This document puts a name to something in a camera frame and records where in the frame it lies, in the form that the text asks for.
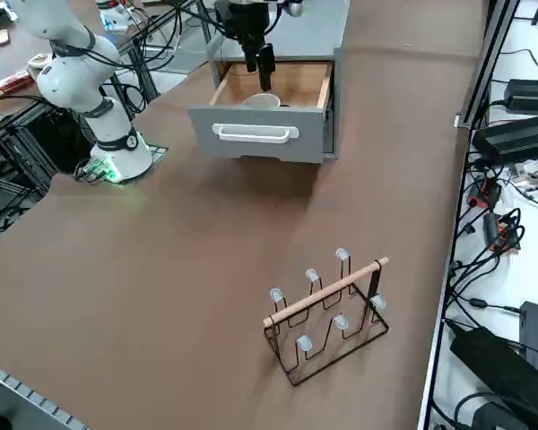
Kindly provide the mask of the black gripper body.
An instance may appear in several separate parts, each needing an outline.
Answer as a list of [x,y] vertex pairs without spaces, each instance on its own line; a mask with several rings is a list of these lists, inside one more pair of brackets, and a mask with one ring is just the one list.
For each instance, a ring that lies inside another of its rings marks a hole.
[[265,43],[270,28],[271,1],[215,1],[221,32],[240,44]]

